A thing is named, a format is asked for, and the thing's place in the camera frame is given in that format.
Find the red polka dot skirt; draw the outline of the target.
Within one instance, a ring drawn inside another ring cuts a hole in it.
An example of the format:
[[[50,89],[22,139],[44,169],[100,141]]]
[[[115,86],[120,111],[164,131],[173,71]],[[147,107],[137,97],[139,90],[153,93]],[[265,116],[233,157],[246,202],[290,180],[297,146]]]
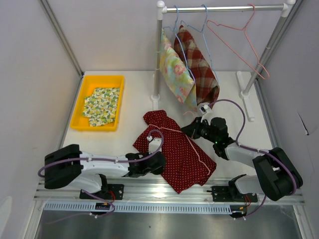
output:
[[[139,152],[148,150],[147,136],[152,129],[155,129],[154,126],[149,126],[149,124],[180,130],[177,122],[169,118],[164,110],[147,112],[143,116],[143,120],[148,127],[133,144],[133,147]],[[216,170],[217,164],[191,140],[200,155],[201,161],[211,170],[210,174],[207,175],[207,169],[198,161],[196,153],[183,133],[165,129],[161,129],[161,132],[163,134],[161,151],[166,158],[166,166],[161,174],[162,177],[178,194],[195,184],[203,186]]]

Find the lemon print cloth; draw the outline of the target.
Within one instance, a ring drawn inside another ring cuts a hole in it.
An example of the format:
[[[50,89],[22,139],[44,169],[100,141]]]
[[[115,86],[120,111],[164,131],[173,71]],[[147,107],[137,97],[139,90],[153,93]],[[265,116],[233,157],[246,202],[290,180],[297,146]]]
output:
[[[89,119],[89,126],[114,123],[119,96],[120,88],[96,88],[92,95],[85,97],[82,116]]]

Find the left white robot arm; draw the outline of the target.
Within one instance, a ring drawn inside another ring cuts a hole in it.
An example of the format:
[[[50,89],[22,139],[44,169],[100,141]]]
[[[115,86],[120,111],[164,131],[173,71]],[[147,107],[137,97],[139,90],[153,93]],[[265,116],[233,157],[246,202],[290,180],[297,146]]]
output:
[[[165,165],[165,156],[159,150],[111,157],[89,154],[71,144],[46,155],[38,176],[44,179],[45,189],[71,187],[81,190],[81,199],[106,199],[108,179],[160,175]]]

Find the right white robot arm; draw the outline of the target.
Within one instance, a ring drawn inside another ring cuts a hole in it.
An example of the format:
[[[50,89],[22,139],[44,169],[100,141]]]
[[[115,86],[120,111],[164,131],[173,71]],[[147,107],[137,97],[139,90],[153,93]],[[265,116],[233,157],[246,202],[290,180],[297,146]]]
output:
[[[201,117],[181,128],[192,139],[204,138],[213,144],[215,154],[227,161],[236,161],[255,169],[256,174],[239,175],[228,182],[228,197],[239,201],[247,194],[263,194],[272,201],[292,195],[303,185],[303,179],[283,149],[269,151],[248,147],[229,136],[226,120]]]

